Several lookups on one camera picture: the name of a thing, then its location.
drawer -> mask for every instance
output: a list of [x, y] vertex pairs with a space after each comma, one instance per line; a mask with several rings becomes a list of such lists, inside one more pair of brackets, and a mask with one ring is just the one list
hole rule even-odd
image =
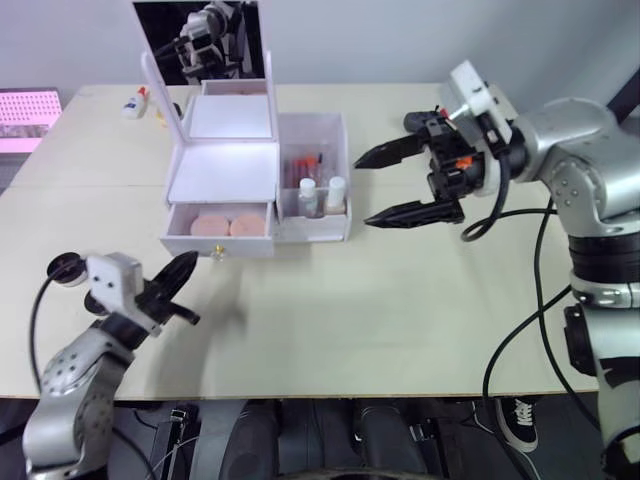
[[[230, 222], [240, 215], [256, 214], [265, 220], [263, 236], [199, 237], [190, 233], [191, 224], [199, 215], [222, 215]], [[271, 257], [274, 254], [273, 202], [228, 204], [174, 204], [162, 244], [172, 255], [195, 250], [201, 256]]]

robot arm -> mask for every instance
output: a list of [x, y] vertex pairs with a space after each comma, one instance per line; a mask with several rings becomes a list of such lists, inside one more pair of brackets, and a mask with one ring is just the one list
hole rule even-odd
[[[446, 110], [409, 114], [405, 127], [412, 135], [375, 147], [355, 164], [381, 168], [428, 147], [435, 202], [398, 205], [365, 222], [381, 228], [459, 223], [458, 200], [469, 193], [499, 189], [501, 209], [507, 187], [499, 177], [543, 182], [569, 236], [579, 303], [565, 310], [565, 335], [572, 365], [598, 379], [605, 471], [637, 475], [640, 142], [587, 100], [558, 100], [508, 121], [469, 62], [452, 72], [441, 94]], [[407, 139], [419, 146], [406, 148]]]
[[47, 364], [41, 397], [23, 436], [31, 479], [106, 478], [113, 400], [144, 339], [173, 315], [199, 317], [171, 302], [191, 276], [197, 253], [176, 257], [153, 280], [125, 255], [87, 259], [92, 296], [110, 312]]

small bottle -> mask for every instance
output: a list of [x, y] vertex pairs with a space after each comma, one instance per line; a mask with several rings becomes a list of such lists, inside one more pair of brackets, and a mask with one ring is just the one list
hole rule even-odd
[[316, 190], [316, 182], [310, 178], [300, 180], [298, 214], [307, 218], [318, 216], [318, 191]]
[[140, 87], [135, 96], [129, 98], [124, 107], [122, 107], [122, 116], [125, 118], [140, 118], [144, 113], [147, 103], [147, 91], [144, 87]]
[[329, 180], [329, 193], [324, 205], [325, 215], [342, 215], [347, 210], [344, 204], [344, 195], [347, 191], [347, 182], [342, 177], [331, 177]]

round makeup sponge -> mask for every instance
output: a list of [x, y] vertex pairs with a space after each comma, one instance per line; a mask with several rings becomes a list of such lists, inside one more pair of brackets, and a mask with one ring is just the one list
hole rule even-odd
[[191, 224], [194, 237], [226, 237], [229, 235], [229, 220], [222, 215], [200, 215]]
[[262, 237], [265, 233], [264, 219], [249, 213], [240, 215], [231, 222], [232, 237]]

bottle cap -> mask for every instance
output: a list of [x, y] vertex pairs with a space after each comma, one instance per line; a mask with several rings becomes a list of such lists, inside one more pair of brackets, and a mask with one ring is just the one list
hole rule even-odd
[[329, 194], [327, 195], [327, 208], [338, 208], [344, 202], [344, 194], [347, 190], [347, 181], [342, 177], [331, 177], [329, 180]]
[[312, 178], [300, 180], [300, 195], [303, 197], [313, 197], [316, 193], [316, 182]]

